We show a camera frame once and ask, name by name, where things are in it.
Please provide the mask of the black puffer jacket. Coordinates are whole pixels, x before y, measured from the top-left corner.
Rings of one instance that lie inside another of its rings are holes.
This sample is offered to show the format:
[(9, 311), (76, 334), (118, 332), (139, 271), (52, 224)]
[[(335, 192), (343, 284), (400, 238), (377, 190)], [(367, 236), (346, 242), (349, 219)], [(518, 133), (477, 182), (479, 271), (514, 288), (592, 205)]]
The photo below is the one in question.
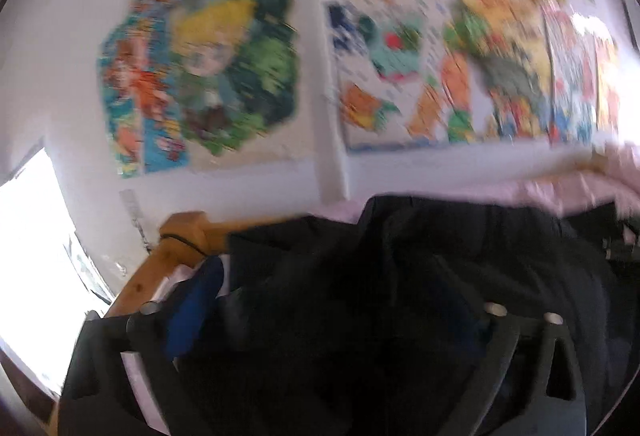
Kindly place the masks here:
[(370, 199), (229, 237), (229, 291), (178, 361), (216, 433), (434, 435), (491, 336), (484, 307), (561, 316), (595, 428), (639, 364), (639, 278), (602, 250), (612, 205)]

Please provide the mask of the pink bed sheet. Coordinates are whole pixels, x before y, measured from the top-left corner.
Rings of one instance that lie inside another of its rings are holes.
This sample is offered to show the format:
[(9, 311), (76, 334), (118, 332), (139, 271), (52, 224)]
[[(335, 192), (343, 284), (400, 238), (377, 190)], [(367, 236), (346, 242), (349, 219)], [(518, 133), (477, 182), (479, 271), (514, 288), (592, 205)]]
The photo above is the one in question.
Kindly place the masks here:
[[(639, 212), (639, 162), (630, 168), (605, 173), (606, 160), (600, 156), (577, 170), (499, 182), (454, 190), (420, 191), (420, 197), (495, 203), (511, 207), (534, 207), (556, 216), (587, 211), (605, 202), (615, 202), (618, 215)], [(247, 219), (223, 223), (209, 222), (201, 211), (176, 213), (162, 226), (165, 234), (184, 234), (192, 245), (177, 239), (160, 241), (119, 293), (110, 315), (126, 315), (152, 300), (161, 300), (176, 283), (190, 278), (194, 268), (209, 253), (224, 253), (226, 234), (243, 227), (265, 224), (269, 219)]]

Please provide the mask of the bright window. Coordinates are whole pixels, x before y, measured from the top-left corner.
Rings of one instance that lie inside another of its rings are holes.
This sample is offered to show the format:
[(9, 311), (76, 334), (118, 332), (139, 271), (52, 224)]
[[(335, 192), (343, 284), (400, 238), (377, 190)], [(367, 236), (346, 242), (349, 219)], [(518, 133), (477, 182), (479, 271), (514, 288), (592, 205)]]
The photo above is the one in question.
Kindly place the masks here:
[(58, 396), (87, 315), (113, 300), (40, 149), (1, 186), (1, 347)]

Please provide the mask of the pink pig drawing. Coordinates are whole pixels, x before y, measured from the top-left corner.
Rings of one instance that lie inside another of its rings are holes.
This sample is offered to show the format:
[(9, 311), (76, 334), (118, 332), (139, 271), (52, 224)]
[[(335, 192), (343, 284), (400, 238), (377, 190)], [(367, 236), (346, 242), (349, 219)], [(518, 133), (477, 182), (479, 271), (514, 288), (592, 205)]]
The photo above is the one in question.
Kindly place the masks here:
[(618, 48), (611, 37), (594, 37), (597, 72), (597, 129), (601, 132), (618, 132), (617, 91)]

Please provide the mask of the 2024 new year drawing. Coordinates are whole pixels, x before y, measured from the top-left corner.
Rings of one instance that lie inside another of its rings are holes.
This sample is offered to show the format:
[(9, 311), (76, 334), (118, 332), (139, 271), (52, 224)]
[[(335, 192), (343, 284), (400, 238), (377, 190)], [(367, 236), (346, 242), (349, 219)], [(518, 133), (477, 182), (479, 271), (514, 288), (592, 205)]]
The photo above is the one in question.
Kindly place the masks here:
[(590, 144), (597, 124), (596, 52), (588, 18), (542, 4), (551, 62), (552, 144)]

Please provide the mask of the yellow landscape drawing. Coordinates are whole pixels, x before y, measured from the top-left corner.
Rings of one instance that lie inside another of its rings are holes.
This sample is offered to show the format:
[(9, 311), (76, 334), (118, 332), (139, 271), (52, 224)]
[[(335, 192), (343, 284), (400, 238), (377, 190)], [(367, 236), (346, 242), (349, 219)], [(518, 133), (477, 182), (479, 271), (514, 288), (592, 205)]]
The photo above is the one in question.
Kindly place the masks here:
[(451, 45), (475, 60), (492, 106), (488, 133), (549, 134), (551, 59), (537, 0), (457, 0)]

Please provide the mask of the flying girl drawing lower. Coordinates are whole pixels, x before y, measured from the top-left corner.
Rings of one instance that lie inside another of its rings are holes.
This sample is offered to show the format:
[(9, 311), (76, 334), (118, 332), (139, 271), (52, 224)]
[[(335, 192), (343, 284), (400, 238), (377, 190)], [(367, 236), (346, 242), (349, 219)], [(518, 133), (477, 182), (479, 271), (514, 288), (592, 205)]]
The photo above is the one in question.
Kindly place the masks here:
[(103, 42), (96, 71), (119, 176), (188, 165), (166, 22), (157, 16), (129, 14)]

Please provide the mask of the blond boy drawing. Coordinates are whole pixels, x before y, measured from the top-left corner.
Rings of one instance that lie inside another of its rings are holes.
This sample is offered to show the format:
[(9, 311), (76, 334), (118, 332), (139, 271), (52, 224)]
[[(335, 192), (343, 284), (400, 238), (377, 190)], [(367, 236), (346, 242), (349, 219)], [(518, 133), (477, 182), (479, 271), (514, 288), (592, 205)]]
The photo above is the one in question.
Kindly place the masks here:
[(194, 170), (311, 155), (293, 10), (294, 0), (192, 0), (170, 13), (171, 73)]

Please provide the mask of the orange fruit drawing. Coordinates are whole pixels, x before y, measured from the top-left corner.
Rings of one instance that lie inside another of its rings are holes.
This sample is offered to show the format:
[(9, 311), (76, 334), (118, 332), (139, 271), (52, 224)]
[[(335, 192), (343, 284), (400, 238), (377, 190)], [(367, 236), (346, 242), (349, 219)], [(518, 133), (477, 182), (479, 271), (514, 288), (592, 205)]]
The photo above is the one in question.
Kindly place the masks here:
[(476, 140), (468, 59), (446, 0), (326, 4), (347, 150)]

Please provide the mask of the white wall switch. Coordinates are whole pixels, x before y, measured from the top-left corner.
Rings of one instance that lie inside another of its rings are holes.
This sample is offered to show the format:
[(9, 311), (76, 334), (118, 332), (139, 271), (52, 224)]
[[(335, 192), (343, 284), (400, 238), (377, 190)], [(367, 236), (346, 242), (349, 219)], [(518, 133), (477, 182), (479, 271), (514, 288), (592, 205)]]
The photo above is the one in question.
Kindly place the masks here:
[(153, 245), (149, 241), (148, 237), (146, 237), (144, 227), (142, 224), (143, 214), (140, 208), (140, 204), (136, 197), (136, 194), (132, 189), (122, 189), (119, 192), (120, 200), (124, 205), (127, 214), (130, 218), (131, 224), (134, 225), (134, 228), (137, 230), (137, 233), (141, 239), (142, 245), (146, 253), (150, 254), (153, 250)]

